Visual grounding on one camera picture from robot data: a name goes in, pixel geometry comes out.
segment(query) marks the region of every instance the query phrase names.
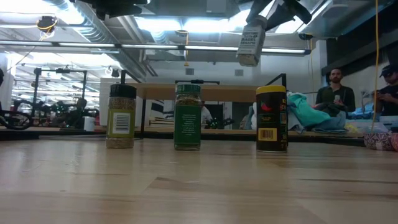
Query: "black shirt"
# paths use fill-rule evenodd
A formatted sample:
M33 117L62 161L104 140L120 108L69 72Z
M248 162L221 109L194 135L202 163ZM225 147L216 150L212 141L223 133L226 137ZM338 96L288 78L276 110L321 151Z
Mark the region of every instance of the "black shirt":
M335 100L335 95L339 95L343 104L347 107L347 112L355 111L355 96L352 88L341 86L340 89L333 91L330 86L320 88L317 94L317 102L332 103Z
M392 97L398 98L398 85L386 86L382 88L380 94L391 94ZM383 105L382 116L397 116L398 115L398 105L392 102L380 101Z

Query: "bicycle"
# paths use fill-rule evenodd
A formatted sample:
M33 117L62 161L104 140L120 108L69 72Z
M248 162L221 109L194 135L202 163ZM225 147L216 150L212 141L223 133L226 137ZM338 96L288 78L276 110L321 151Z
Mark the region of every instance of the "bicycle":
M0 69L0 86L3 82L4 74ZM0 124L12 130L25 130L33 125L33 118L29 114L19 111L2 110L0 102Z

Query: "white wall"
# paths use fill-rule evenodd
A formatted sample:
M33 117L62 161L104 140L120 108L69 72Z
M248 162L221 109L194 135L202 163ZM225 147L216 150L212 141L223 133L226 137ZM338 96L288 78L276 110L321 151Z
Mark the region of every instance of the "white wall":
M341 84L348 86L354 90L355 94L355 106L358 108L361 106L361 91L366 90L368 92L374 91L375 76L377 74L377 89L384 88L387 84L384 78L379 78L383 67L389 65L388 59L384 58L379 64L379 69L376 72L376 66L370 66L364 70L355 72L342 79Z
M223 85L252 85L252 68L242 67L239 63L218 62L151 62L159 77L147 77L149 83L174 83L175 80L220 81ZM186 68L194 68L194 75L186 75ZM236 77L235 69L243 69L244 75Z
M186 75L184 62L151 62L159 77L147 77L149 83L174 83L175 80L201 79L220 81L222 85L265 85L281 73L287 74L287 88L302 93L316 92L324 84L321 69L327 65L326 41L314 43L312 55L276 56L262 55L257 67L242 67L236 62L189 62L194 75ZM243 69L243 77L234 76ZM307 94L308 102L315 103L316 93Z
M0 102L4 110L10 110L11 94L14 86L15 67L7 71L13 66L13 61L8 54L0 54L0 68L4 73L4 81L0 86Z

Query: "teal cloth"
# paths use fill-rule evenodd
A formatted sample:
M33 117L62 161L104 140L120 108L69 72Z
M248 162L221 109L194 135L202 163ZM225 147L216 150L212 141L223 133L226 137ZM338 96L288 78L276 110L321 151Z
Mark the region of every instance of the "teal cloth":
M289 94L287 101L288 105L295 105L295 107L292 106L290 109L304 127L320 124L330 119L330 115L327 113L313 109L307 103L307 97L301 93Z

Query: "dark jacket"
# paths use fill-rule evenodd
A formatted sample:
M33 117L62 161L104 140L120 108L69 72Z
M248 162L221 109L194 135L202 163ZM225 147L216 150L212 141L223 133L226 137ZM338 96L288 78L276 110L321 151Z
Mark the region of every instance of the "dark jacket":
M320 88L317 94L317 102L319 103L333 103L335 96L339 95L343 104L346 106L347 112L355 111L355 96L352 88L341 86L340 89L333 91L330 86Z

